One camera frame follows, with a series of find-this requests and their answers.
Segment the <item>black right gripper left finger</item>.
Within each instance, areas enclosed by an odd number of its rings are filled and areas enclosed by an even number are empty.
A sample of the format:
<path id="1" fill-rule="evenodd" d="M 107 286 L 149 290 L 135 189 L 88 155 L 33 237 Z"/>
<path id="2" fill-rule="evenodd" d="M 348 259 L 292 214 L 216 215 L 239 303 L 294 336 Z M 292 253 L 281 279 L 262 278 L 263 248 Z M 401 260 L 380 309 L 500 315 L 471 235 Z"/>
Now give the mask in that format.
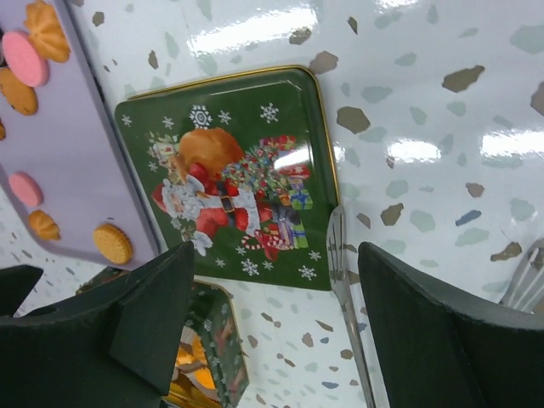
<path id="1" fill-rule="evenodd" d="M 24 316 L 1 316 L 2 406 L 159 406 L 173 374 L 160 379 L 146 358 L 126 361 L 116 353 L 119 309 L 149 286 L 171 282 L 171 274 L 191 283 L 194 272 L 187 242 L 82 294 Z"/>

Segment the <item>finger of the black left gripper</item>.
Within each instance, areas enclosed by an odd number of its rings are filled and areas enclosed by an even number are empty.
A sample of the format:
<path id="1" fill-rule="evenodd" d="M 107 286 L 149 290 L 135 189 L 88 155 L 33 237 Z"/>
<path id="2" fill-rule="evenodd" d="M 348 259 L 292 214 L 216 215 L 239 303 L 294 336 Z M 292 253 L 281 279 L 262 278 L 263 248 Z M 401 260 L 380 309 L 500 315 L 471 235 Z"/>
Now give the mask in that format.
<path id="1" fill-rule="evenodd" d="M 14 316 L 43 275 L 43 270 L 30 265 L 16 265 L 0 270 L 1 316 Z"/>

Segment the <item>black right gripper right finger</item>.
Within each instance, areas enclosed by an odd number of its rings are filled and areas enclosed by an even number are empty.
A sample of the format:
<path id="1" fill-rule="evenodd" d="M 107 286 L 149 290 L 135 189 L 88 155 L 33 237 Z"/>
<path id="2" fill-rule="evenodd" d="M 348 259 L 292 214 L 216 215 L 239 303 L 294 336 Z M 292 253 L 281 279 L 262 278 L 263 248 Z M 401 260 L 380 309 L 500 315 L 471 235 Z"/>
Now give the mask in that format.
<path id="1" fill-rule="evenodd" d="M 360 284 L 392 407 L 541 407 L 543 318 L 477 297 L 379 246 Z"/>

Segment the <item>gold cookie tin box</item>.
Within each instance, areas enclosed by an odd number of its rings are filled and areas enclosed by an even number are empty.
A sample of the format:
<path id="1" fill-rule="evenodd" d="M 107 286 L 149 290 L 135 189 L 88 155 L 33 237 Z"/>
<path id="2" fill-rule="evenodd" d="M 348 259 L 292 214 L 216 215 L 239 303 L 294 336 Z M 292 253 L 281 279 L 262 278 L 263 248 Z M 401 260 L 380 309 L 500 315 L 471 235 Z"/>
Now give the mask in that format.
<path id="1" fill-rule="evenodd" d="M 122 303 L 114 350 L 126 361 L 146 358 L 160 379 L 173 374 L 163 407 L 238 406 L 249 378 L 230 294 L 170 276 Z"/>

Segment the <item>gold tin lid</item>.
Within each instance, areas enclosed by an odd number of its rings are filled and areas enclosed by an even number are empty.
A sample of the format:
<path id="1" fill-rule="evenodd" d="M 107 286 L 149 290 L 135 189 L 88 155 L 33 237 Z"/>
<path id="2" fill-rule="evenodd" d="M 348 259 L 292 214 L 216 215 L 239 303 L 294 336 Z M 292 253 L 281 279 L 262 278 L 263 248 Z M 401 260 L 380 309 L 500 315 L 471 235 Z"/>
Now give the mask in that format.
<path id="1" fill-rule="evenodd" d="M 315 76 L 298 65 L 135 95 L 115 122 L 157 245 L 199 275 L 327 291 L 339 199 Z"/>

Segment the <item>orange rosette cookie left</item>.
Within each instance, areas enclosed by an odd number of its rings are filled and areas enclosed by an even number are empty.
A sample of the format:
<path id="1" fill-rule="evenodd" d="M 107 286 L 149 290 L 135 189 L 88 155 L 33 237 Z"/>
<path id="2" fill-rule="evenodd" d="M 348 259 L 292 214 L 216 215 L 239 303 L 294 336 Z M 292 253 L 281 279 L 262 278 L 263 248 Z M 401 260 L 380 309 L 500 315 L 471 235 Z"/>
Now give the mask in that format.
<path id="1" fill-rule="evenodd" d="M 43 210 L 36 210 L 28 215 L 28 225 L 35 235 L 44 241 L 59 241 L 60 227 Z"/>

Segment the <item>orange rosette cookie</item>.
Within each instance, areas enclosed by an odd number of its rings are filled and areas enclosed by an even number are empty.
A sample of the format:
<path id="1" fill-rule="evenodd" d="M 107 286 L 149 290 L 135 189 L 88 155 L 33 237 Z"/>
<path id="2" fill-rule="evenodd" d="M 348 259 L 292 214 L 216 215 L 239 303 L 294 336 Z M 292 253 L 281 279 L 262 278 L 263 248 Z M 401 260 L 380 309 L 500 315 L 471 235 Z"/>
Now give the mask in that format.
<path id="1" fill-rule="evenodd" d="M 60 227 L 43 210 L 36 210 L 28 215 L 28 225 L 35 235 L 44 241 L 59 241 Z"/>
<path id="2" fill-rule="evenodd" d="M 34 1 L 25 6 L 25 12 L 24 25 L 37 53 L 46 60 L 67 62 L 71 49 L 54 6 L 44 1 Z"/>

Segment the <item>pink round cookie left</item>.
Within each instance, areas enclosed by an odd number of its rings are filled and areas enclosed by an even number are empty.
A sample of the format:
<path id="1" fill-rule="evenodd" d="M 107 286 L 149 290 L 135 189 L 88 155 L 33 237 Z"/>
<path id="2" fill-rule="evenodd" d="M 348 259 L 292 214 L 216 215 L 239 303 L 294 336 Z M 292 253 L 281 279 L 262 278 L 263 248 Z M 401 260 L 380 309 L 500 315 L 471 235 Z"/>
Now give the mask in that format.
<path id="1" fill-rule="evenodd" d="M 8 184 L 14 195 L 27 207 L 38 207 L 43 203 L 43 193 L 37 182 L 24 172 L 8 177 Z"/>

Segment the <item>pink round cookie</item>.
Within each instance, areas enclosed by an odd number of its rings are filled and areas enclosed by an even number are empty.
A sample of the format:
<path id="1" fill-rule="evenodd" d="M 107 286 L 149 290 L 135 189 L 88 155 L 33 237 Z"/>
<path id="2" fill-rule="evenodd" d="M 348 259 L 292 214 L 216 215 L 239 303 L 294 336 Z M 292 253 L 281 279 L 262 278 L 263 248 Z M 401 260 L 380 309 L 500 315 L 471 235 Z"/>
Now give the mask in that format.
<path id="1" fill-rule="evenodd" d="M 5 32 L 2 51 L 9 69 L 26 86 L 36 88 L 48 82 L 48 63 L 23 31 Z"/>
<path id="2" fill-rule="evenodd" d="M 24 172 L 8 177 L 8 184 L 14 195 L 27 207 L 38 207 L 43 203 L 43 193 L 37 182 Z"/>

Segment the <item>round dotted cracker bottom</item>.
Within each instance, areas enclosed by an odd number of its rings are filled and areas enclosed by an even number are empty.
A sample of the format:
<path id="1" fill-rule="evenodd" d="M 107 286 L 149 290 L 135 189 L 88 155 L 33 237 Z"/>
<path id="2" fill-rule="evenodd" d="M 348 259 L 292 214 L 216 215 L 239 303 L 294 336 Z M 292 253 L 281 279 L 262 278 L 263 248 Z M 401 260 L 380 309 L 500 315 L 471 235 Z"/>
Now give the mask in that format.
<path id="1" fill-rule="evenodd" d="M 101 224 L 93 232 L 93 242 L 99 252 L 114 264 L 126 264 L 133 256 L 127 235 L 113 224 Z"/>

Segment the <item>lilac plastic tray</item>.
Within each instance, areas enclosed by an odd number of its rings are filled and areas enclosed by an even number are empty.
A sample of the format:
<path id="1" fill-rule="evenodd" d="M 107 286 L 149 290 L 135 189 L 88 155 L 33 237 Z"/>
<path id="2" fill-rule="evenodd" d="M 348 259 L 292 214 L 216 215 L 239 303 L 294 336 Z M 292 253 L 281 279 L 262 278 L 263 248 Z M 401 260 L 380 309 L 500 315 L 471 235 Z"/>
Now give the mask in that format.
<path id="1" fill-rule="evenodd" d="M 59 226 L 60 238 L 43 249 L 61 256 L 108 264 L 94 245 L 102 224 L 122 230 L 132 244 L 127 269 L 157 256 L 158 247 L 124 161 L 109 112 L 99 96 L 93 70 L 80 44 L 71 11 L 64 1 L 52 3 L 71 48 L 64 64 L 50 63 L 48 83 L 37 89 L 38 110 L 24 116 L 1 101 L 6 138 L 1 143 L 1 186 L 23 222 L 31 208 L 11 191 L 8 177 L 30 175 L 40 186 L 41 210 Z"/>

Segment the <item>brown chip cookie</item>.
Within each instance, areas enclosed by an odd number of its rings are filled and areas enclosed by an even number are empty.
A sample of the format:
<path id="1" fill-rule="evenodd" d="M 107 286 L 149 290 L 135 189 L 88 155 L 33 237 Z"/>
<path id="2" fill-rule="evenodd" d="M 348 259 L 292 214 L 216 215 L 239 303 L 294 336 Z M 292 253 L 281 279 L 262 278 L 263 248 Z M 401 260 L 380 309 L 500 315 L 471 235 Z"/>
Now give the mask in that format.
<path id="1" fill-rule="evenodd" d="M 36 114 L 38 102 L 34 89 L 21 82 L 8 67 L 1 69 L 0 76 L 1 93 L 8 104 L 21 115 Z"/>

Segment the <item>pink round cookie right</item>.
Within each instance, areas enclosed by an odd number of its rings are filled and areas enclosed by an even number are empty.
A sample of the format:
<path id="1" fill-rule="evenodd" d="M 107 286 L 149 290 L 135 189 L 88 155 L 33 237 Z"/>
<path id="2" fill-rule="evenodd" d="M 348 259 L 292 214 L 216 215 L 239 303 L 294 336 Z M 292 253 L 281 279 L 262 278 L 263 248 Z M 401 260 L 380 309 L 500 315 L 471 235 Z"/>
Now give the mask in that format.
<path id="1" fill-rule="evenodd" d="M 26 86 L 36 88 L 48 82 L 48 63 L 23 31 L 5 32 L 2 51 L 9 69 Z"/>

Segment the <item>orange rosette cookie right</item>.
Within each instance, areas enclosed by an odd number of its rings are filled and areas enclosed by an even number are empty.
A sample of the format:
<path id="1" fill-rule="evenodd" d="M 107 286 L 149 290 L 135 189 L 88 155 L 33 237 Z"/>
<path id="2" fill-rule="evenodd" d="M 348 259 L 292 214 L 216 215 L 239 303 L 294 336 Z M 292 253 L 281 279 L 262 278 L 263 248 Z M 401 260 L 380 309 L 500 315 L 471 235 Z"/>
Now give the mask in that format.
<path id="1" fill-rule="evenodd" d="M 24 25 L 37 53 L 46 60 L 67 62 L 71 49 L 54 6 L 44 1 L 34 1 L 25 6 L 25 12 Z"/>

